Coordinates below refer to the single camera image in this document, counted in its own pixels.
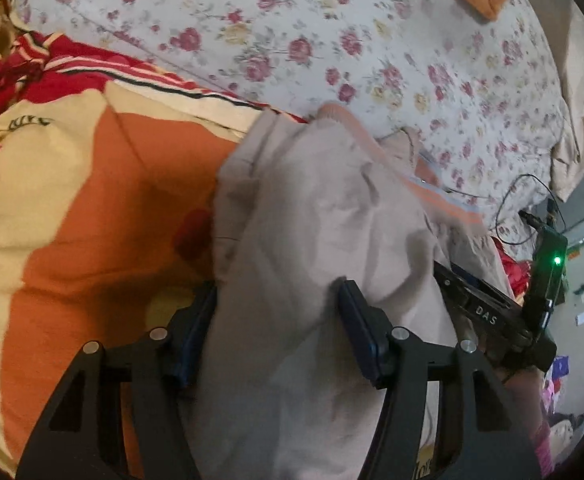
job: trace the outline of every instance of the grey fabric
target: grey fabric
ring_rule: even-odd
[[[384,393],[361,376],[337,317],[339,277],[395,325],[457,342],[433,278],[434,259],[448,261],[424,209],[361,139],[331,118],[265,112],[219,172],[219,303],[186,417],[206,480],[358,476]],[[430,394],[422,444],[434,438]]]

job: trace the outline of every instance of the wall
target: wall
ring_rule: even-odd
[[[584,247],[580,255],[567,262],[569,288],[576,290],[584,283]],[[581,299],[569,292],[566,302],[558,307],[550,320],[550,332],[558,347],[558,355],[569,356],[569,375],[556,405],[561,413],[584,413],[584,324],[576,326],[575,318],[584,312]]]

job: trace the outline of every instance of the bed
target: bed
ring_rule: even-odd
[[[513,179],[550,180],[570,135],[552,53],[527,0],[486,22],[462,0],[18,0],[35,30],[63,31],[153,62],[208,88],[311,116],[346,103],[377,137],[421,132],[444,184],[486,224]],[[499,222],[545,192],[526,179]],[[530,246],[514,248],[530,256]]]

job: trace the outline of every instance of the metal screw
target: metal screw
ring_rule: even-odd
[[[94,354],[99,351],[99,345],[96,341],[88,341],[86,344],[83,345],[83,352],[86,354]]]
[[[405,339],[409,338],[409,330],[396,326],[392,328],[392,337],[398,341],[405,341]]]
[[[476,351],[476,343],[469,339],[465,339],[460,342],[460,349],[468,354],[473,354]]]
[[[150,339],[154,341],[162,341],[168,336],[168,331],[165,330],[162,326],[157,328],[153,328],[152,332],[150,332]]]

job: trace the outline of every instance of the floral pattern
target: floral pattern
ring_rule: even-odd
[[[19,0],[43,32],[147,59],[301,116],[347,104],[382,137],[414,126],[446,186],[494,215],[520,173],[550,178],[566,127],[527,0],[485,23],[461,0]],[[523,180],[501,216],[542,197]]]

